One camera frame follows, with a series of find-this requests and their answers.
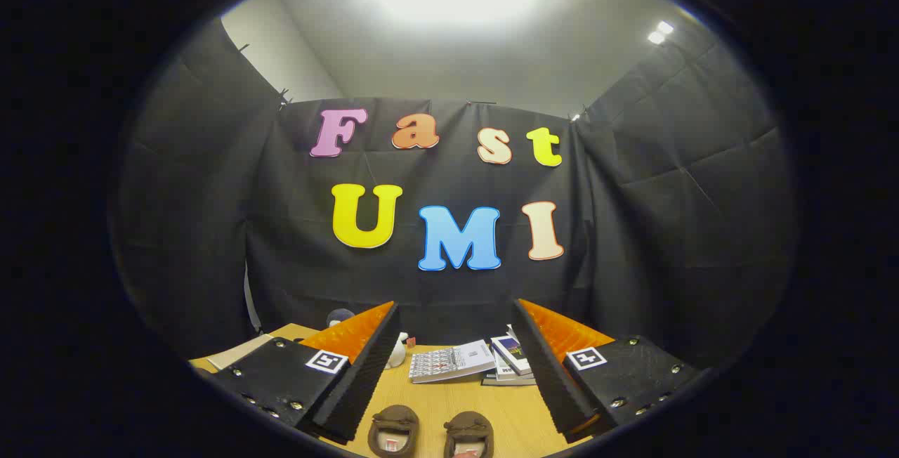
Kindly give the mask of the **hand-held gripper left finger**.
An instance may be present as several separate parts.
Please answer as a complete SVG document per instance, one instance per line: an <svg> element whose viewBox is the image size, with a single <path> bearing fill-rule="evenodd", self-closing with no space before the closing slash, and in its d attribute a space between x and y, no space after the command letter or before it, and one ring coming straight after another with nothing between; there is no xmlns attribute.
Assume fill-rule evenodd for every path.
<svg viewBox="0 0 899 458"><path fill-rule="evenodd" d="M267 339L208 380L269 420L346 444L400 336L396 313L388 301L308 339Z"/></svg>

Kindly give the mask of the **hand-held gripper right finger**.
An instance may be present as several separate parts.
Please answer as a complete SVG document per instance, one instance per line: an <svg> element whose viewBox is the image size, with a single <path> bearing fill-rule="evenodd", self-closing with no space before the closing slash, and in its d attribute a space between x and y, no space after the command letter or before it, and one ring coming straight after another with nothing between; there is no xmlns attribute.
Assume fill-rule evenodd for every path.
<svg viewBox="0 0 899 458"><path fill-rule="evenodd" d="M640 334L614 339L523 299L514 308L513 332L566 442L648 419L703 375Z"/></svg>

